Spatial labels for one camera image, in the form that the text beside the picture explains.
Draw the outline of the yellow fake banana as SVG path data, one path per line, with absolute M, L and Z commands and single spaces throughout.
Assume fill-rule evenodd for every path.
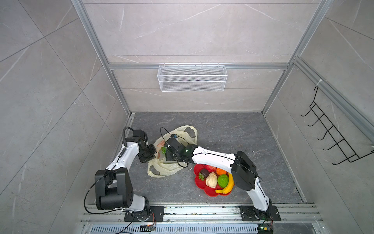
M 233 186 L 234 186 L 234 179 L 233 179 L 233 176 L 231 173 L 228 173 L 228 175 L 220 175 L 218 177 L 218 182 L 222 181 L 224 178 L 227 178 L 227 181 L 228 181 L 228 184 L 225 188 L 223 188 L 222 190 L 215 190 L 215 192 L 217 194 L 229 194 L 232 189 L 233 189 Z

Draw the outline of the yellow plastic bag fruit print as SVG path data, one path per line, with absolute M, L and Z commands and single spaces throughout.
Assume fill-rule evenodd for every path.
M 155 158 L 148 162 L 148 175 L 153 178 L 161 178 L 171 176 L 182 170 L 187 166 L 186 163 L 180 162 L 180 166 L 176 161 L 166 161 L 166 155 L 162 153 L 161 148 L 164 147 L 166 140 L 170 138 L 171 134 L 178 135 L 178 141 L 183 145 L 197 144 L 197 129 L 190 125 L 184 125 L 171 131 L 170 134 L 166 131 L 164 135 L 156 140 L 154 146 L 156 148 Z

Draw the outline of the orange fake fruit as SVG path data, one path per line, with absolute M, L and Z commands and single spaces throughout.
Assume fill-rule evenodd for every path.
M 220 169 L 220 168 L 216 168 L 215 173 L 216 173 L 218 176 L 221 176 L 221 175 L 226 175 L 226 174 L 227 174 L 227 171 L 225 171 L 225 170 L 223 170 L 223 169 Z

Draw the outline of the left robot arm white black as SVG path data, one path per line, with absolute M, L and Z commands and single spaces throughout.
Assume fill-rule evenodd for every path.
M 85 211 L 92 215 L 123 211 L 128 212 L 134 220 L 148 220 L 152 215 L 149 201 L 146 197 L 134 193 L 129 169 L 136 157 L 144 163 L 153 159 L 155 153 L 155 147 L 148 144 L 146 136 L 125 138 L 114 161 L 106 169 L 97 171 L 94 176 L 91 188 L 94 188 L 96 208 L 99 212 L 88 210 L 87 196 L 83 202 Z

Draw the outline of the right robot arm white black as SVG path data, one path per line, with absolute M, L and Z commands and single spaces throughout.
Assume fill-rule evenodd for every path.
M 219 153 L 195 144 L 183 145 L 175 138 L 169 138 L 164 144 L 166 156 L 183 163 L 205 164 L 223 169 L 233 176 L 235 185 L 247 192 L 254 210 L 260 219 L 271 218 L 272 202 L 260 185 L 261 178 L 257 168 L 242 151 L 235 154 Z

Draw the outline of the green fake leaf vegetable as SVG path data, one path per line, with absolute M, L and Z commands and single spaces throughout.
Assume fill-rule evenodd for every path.
M 217 184 L 222 189 L 226 188 L 229 183 L 229 177 L 228 175 L 219 175 L 217 179 Z

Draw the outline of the dark brown fake fruit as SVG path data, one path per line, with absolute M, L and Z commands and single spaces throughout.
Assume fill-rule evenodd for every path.
M 208 176 L 209 176 L 210 172 L 206 169 L 206 168 L 203 168 L 200 170 L 200 172 L 198 173 L 198 178 L 201 180 L 201 181 L 204 181 Z

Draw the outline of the red flower shaped plate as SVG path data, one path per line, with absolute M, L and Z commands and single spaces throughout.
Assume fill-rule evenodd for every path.
M 209 197 L 216 197 L 216 196 L 228 196 L 231 194 L 231 192 L 229 194 L 217 194 L 215 192 L 215 190 L 222 190 L 221 187 L 219 187 L 218 185 L 216 186 L 215 189 L 213 188 L 209 188 L 208 186 L 206 186 L 205 184 L 205 180 L 204 181 L 201 181 L 199 178 L 198 178 L 198 173 L 200 172 L 201 169 L 205 168 L 205 164 L 196 164 L 195 167 L 194 167 L 194 173 L 195 173 L 195 184 L 198 188 L 204 190 L 204 192 L 209 196 Z

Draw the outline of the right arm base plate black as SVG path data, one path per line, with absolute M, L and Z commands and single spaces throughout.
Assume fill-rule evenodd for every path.
M 276 206 L 270 206 L 267 211 L 260 211 L 254 206 L 239 206 L 242 221 L 281 221 Z

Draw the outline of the red pink fake apple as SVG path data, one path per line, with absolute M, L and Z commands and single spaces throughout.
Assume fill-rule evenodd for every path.
M 213 166 L 205 165 L 205 168 L 206 168 L 210 173 L 216 171 L 216 167 L 213 167 Z

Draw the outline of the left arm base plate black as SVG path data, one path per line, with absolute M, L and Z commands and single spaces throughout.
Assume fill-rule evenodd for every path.
M 156 222 L 162 222 L 164 218 L 164 206 L 150 206 L 148 208 L 145 208 L 141 212 L 130 212 L 126 211 L 124 216 L 125 222 L 153 222 L 155 220 Z

